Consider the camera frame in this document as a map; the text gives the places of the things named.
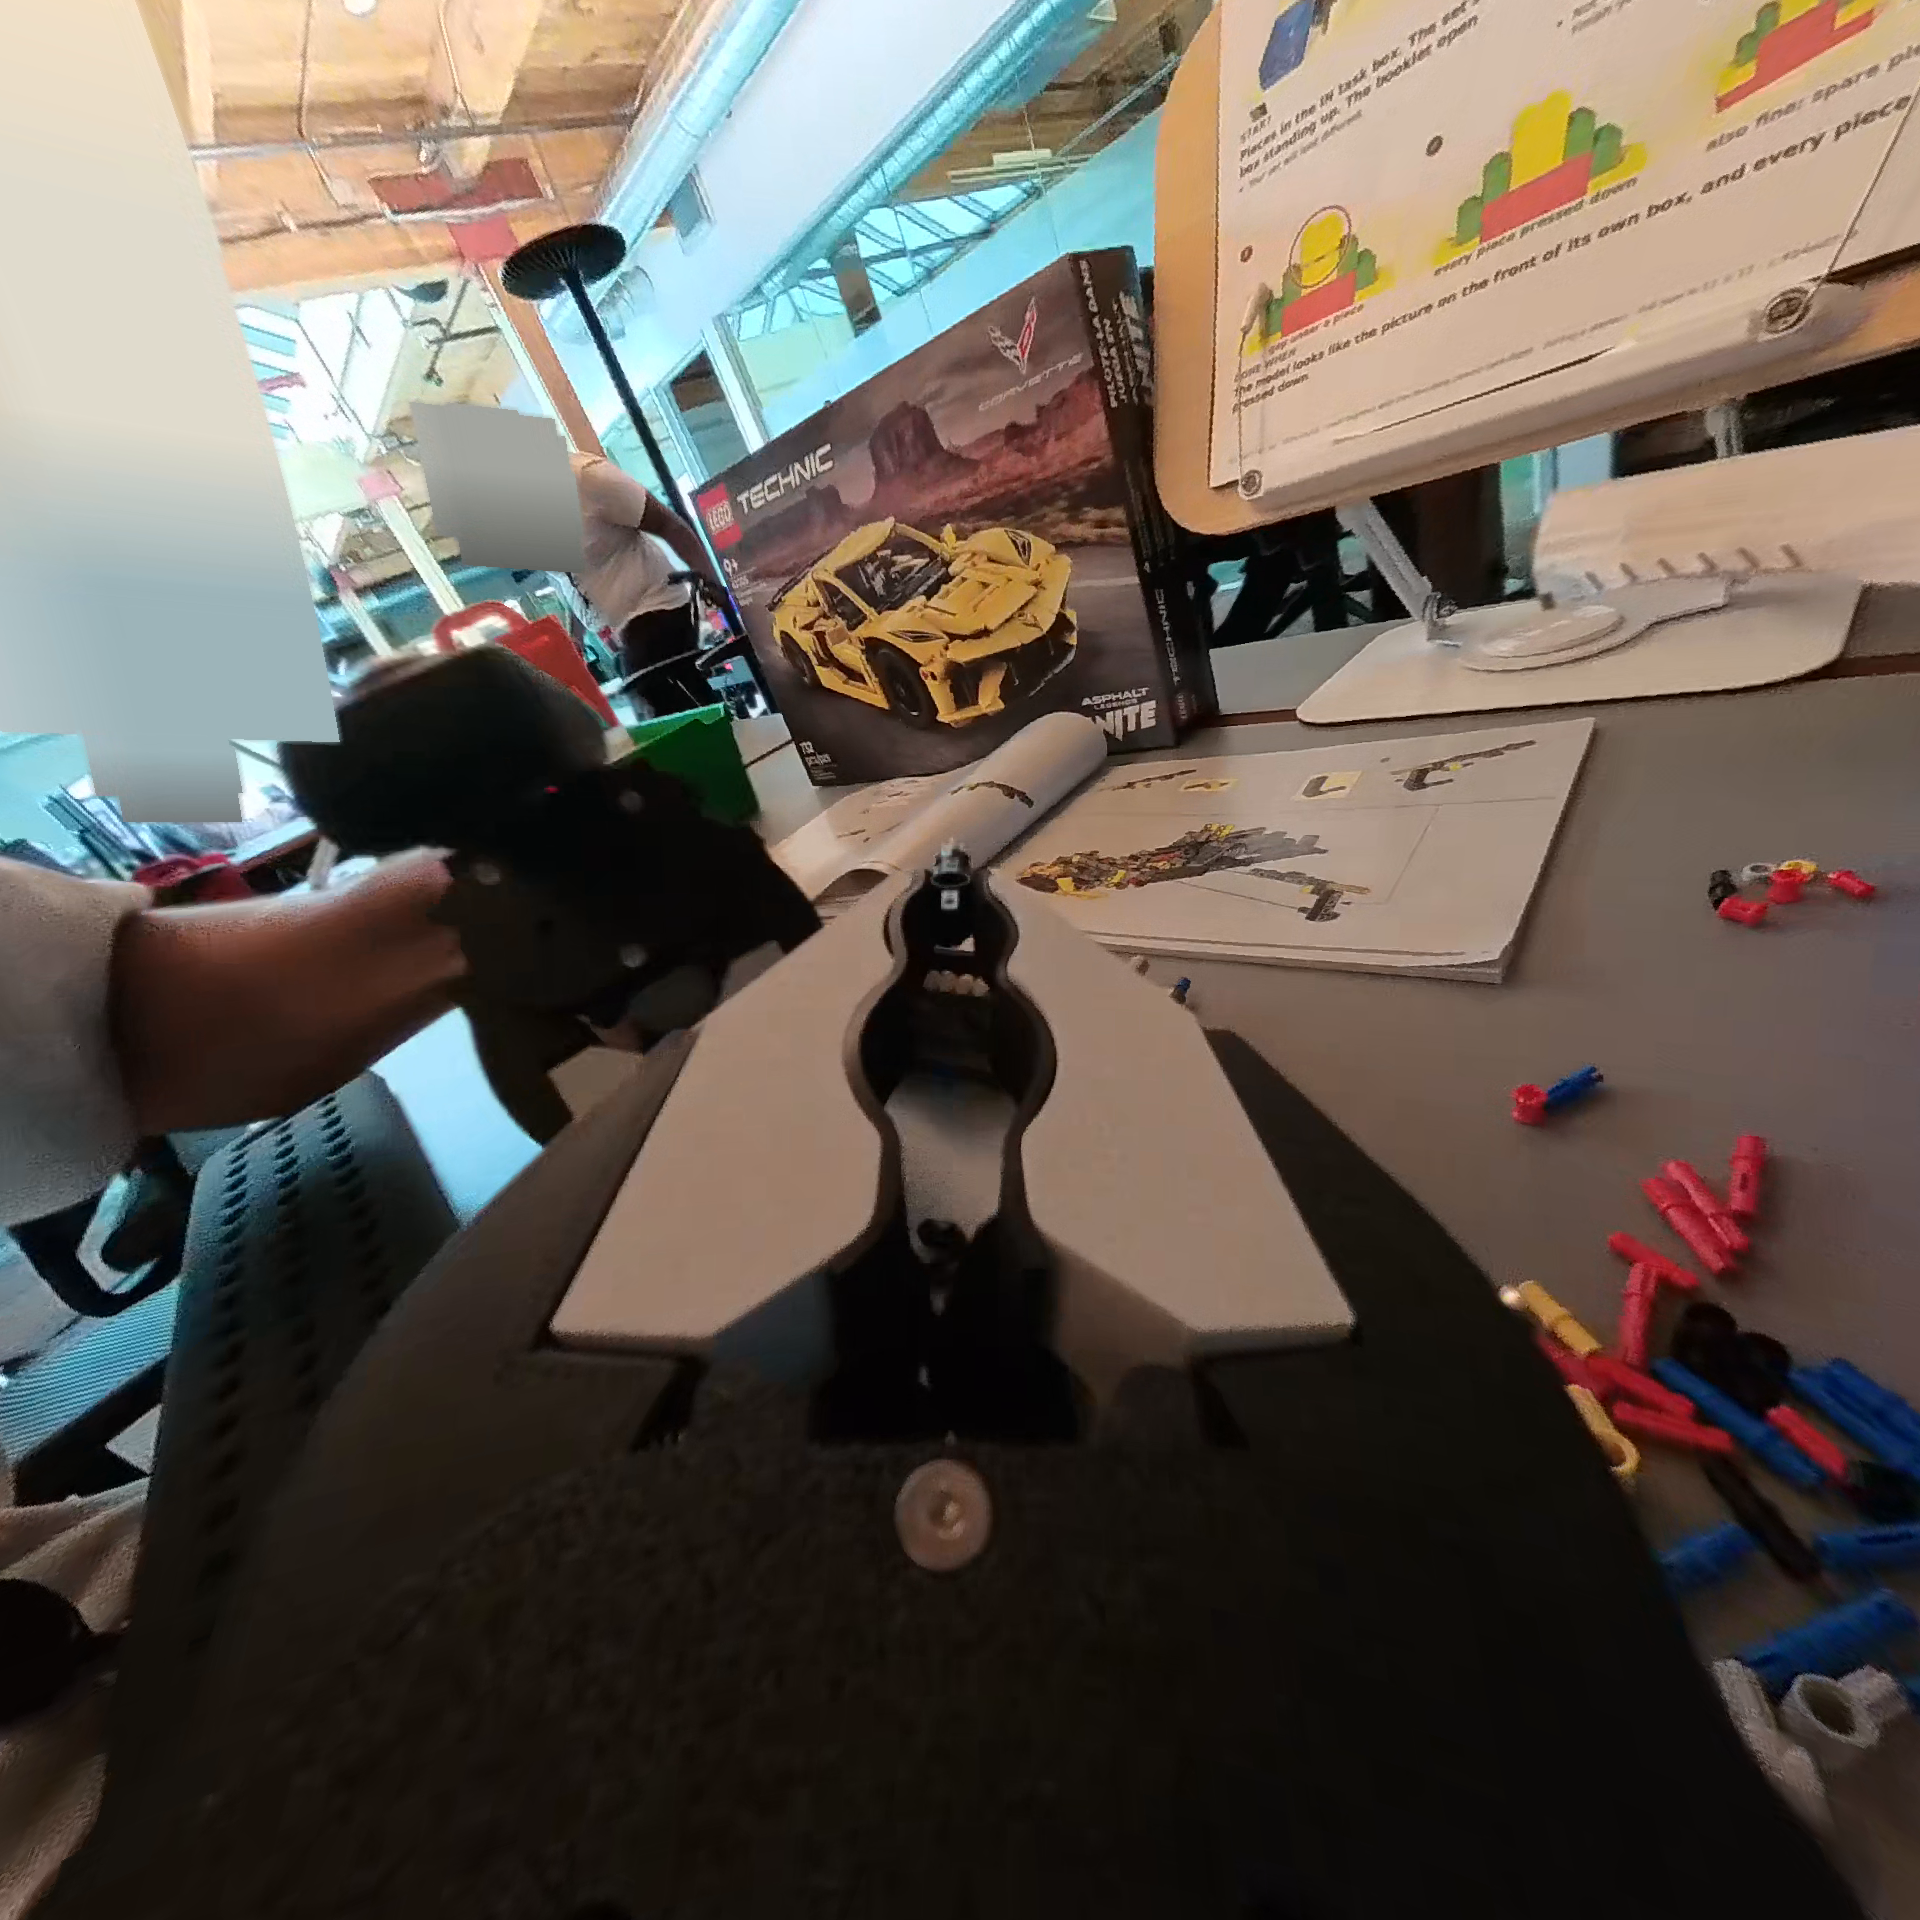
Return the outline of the pile of red blue lego pins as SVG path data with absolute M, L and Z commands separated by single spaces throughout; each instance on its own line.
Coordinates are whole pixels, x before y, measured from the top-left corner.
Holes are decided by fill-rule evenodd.
M 1843 1356 L 1800 1359 L 1708 1292 L 1755 1257 L 1773 1161 L 1763 1134 L 1739 1132 L 1712 1172 L 1665 1157 L 1640 1178 L 1680 1248 L 1609 1232 L 1626 1266 L 1612 1334 L 1584 1328 L 1536 1282 L 1506 1286 L 1501 1300 L 1538 1337 L 1617 1477 L 1634 1479 L 1636 1446 L 1673 1448 L 1730 1511 L 1661 1553 L 1678 1592 L 1708 1590 L 1764 1553 L 1827 1599 L 1716 1666 L 1764 1770 L 1822 1814 L 1819 1777 L 1915 1720 L 1915 1676 L 1886 1669 L 1915 1647 L 1915 1601 L 1881 1585 L 1886 1573 L 1915 1573 L 1915 1405 Z

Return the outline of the wooden document stand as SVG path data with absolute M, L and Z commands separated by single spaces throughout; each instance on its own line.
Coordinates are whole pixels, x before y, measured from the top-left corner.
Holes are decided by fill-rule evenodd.
M 1380 514 L 1380 495 L 1435 478 L 1492 468 L 1646 417 L 1708 408 L 1811 373 L 1865 322 L 1865 288 L 1843 272 L 1867 260 L 1856 240 L 1886 175 L 1914 178 L 1914 113 L 1840 247 L 1813 282 L 1789 288 L 1744 332 L 1730 314 L 1697 314 L 1642 343 L 1453 402 L 1425 417 L 1332 448 L 1332 463 L 1276 488 L 1210 481 L 1216 345 L 1216 100 L 1214 5 L 1160 124 L 1157 152 L 1157 445 L 1162 497 L 1200 535 L 1252 533 L 1332 512 L 1361 541 L 1409 616 L 1372 639 L 1306 696 L 1310 727 L 1598 705 L 1797 681 L 1832 664 L 1860 582 L 1836 573 L 1668 577 L 1589 596 L 1452 609 L 1433 567 L 1416 561 Z

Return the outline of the person's left hand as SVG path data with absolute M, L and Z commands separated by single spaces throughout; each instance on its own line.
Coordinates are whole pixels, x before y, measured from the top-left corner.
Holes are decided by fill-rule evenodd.
M 450 1008 L 467 957 L 442 916 L 449 886 L 449 855 L 420 848 L 294 903 L 305 1026 L 347 1073 Z

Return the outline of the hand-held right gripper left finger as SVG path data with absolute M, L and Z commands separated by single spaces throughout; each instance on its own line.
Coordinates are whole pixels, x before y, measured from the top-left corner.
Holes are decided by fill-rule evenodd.
M 889 1102 L 920 1070 L 897 874 L 691 1036 L 556 1342 L 928 1342 Z

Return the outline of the red tote bag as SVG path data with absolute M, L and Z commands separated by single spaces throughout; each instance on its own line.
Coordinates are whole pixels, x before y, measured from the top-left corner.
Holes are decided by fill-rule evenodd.
M 498 601 L 482 601 L 468 608 L 443 613 L 433 630 L 433 645 L 443 655 L 476 649 L 509 654 L 549 681 L 562 686 L 589 705 L 604 729 L 622 729 L 601 678 L 594 677 L 588 654 L 557 614 L 528 616 Z

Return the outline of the yellow car lego box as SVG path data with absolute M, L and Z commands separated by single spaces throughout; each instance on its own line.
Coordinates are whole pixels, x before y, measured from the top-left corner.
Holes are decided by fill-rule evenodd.
M 1149 302 L 1070 252 L 707 480 L 702 524 L 818 788 L 936 777 L 1048 713 L 1110 752 L 1216 716 L 1152 465 Z

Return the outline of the lego car chassis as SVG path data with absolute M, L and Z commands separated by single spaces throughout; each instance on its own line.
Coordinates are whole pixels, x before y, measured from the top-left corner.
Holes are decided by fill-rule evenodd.
M 1173 977 L 1093 943 L 1009 954 L 1010 976 L 955 962 L 923 966 L 870 1014 L 861 1062 L 878 1087 L 912 1072 L 955 1077 L 1021 1100 L 1030 1087 L 1122 1095 L 1173 1077 L 1198 1042 Z

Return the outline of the printed instruction sheet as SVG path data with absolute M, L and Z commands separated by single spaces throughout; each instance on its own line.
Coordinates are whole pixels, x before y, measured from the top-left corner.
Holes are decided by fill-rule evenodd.
M 1840 255 L 1914 113 L 1904 2 L 1230 2 L 1210 481 L 1697 314 L 1761 329 Z

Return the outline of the person's left forearm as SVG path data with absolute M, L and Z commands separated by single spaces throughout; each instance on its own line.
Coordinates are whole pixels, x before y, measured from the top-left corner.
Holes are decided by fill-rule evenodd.
M 347 901 L 147 908 L 113 936 L 108 1026 L 134 1136 L 301 1109 L 389 1044 Z

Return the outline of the black metal pole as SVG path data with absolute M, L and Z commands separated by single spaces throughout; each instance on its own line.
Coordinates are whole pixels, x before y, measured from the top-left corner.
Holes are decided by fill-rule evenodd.
M 620 406 L 629 417 L 640 453 L 653 468 L 657 485 L 643 485 L 653 495 L 659 495 L 673 512 L 684 516 L 684 520 L 691 525 L 682 497 L 675 492 L 675 474 L 667 465 L 666 453 L 659 444 L 653 428 L 645 417 L 637 391 L 620 360 L 620 353 L 612 345 L 612 333 L 608 332 L 608 325 L 601 317 L 598 303 L 594 300 L 594 288 L 604 281 L 611 281 L 612 274 L 626 263 L 626 255 L 629 240 L 620 229 L 611 223 L 572 223 L 556 231 L 546 231 L 539 238 L 517 247 L 508 255 L 500 278 L 505 289 L 515 300 L 528 303 L 539 303 L 556 296 L 569 300 L 569 303 L 576 311 L 576 317 L 586 329 L 588 343 L 601 360 L 612 393 L 617 396 Z M 697 537 L 702 538 L 713 567 L 718 568 L 708 541 L 700 533 Z M 688 581 L 688 584 L 692 586 L 694 632 L 705 641 L 702 652 L 692 658 L 692 662 L 708 677 L 713 664 L 720 664 L 726 658 L 744 658 L 747 654 L 747 637 L 729 589 L 726 602 L 718 608 L 705 591 L 705 584 L 700 581 Z

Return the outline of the green plastic bin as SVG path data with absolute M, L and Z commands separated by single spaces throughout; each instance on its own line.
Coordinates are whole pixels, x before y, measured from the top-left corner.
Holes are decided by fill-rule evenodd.
M 680 780 L 707 818 L 750 824 L 761 815 L 747 761 L 724 703 L 673 711 L 626 727 L 632 752 L 666 777 Z

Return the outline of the black mesh chair seat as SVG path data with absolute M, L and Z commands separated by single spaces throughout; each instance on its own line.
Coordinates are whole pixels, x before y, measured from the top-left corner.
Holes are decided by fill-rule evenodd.
M 102 1238 L 102 1278 L 83 1254 L 98 1201 L 11 1229 L 34 1278 L 68 1312 L 48 1349 L 4 1377 L 3 1442 L 18 1504 L 115 1493 L 149 1468 L 129 1453 L 160 1405 L 174 1346 L 185 1214 L 171 1201 L 133 1207 Z

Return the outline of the lego instruction booklet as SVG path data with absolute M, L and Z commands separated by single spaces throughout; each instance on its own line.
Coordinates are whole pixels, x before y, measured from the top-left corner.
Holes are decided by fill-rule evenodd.
M 1053 713 L 866 783 L 774 846 L 835 916 L 954 842 L 1093 942 L 1185 962 L 1500 980 L 1596 722 L 1125 759 Z

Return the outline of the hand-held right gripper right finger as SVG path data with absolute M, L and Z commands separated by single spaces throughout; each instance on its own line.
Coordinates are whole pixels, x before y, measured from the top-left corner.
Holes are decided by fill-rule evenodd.
M 1344 1340 L 1356 1313 L 1200 1022 L 1048 898 L 989 877 L 1010 992 L 1052 1048 L 1020 1136 L 1061 1332 Z

